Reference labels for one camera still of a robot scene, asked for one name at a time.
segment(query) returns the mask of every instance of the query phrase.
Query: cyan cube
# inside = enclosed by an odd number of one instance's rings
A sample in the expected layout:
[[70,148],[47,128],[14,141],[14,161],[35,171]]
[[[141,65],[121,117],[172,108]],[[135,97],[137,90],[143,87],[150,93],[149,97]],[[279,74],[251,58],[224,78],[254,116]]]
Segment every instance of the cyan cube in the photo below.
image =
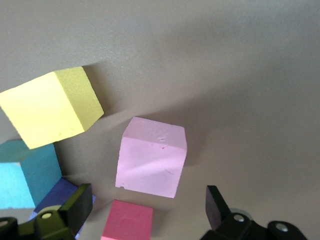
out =
[[22,140],[0,145],[0,209],[34,208],[61,177],[52,143],[35,149]]

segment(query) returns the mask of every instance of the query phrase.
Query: cube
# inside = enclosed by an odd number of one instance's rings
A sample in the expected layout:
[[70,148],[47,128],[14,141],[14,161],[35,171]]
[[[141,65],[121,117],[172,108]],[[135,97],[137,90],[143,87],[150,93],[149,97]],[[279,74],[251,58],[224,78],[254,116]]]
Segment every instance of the cube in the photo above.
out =
[[[51,206],[60,206],[64,204],[71,196],[75,193],[78,189],[76,185],[73,185],[71,182],[61,178],[54,187],[50,190],[50,192],[44,197],[44,199],[39,203],[38,206],[34,209],[31,213],[29,220],[35,218],[40,211],[45,208]],[[92,196],[92,203],[94,204],[96,200],[95,196]],[[78,239],[82,229],[84,226],[81,227],[79,232],[76,234],[75,239]]]
[[104,114],[80,66],[0,93],[0,107],[30,149],[83,133]]
[[174,198],[186,155],[183,127],[134,117],[122,136],[115,186]]
[[62,177],[55,147],[28,149],[22,140],[0,145],[0,208],[34,208]]
[[101,240],[150,240],[153,209],[114,200]]

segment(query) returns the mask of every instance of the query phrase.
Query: gray tabletop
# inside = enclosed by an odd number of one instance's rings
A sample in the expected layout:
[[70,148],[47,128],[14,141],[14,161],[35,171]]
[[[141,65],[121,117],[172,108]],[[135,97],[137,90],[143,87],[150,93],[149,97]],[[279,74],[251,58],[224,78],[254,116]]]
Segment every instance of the gray tabletop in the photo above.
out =
[[[3,0],[0,92],[85,66],[105,115],[55,143],[65,178],[97,196],[79,240],[100,239],[113,199],[154,209],[153,240],[199,239],[206,185],[264,227],[283,220],[318,239],[319,39],[313,0]],[[115,187],[133,116],[185,127],[174,199]],[[0,143],[18,137],[0,112]]]

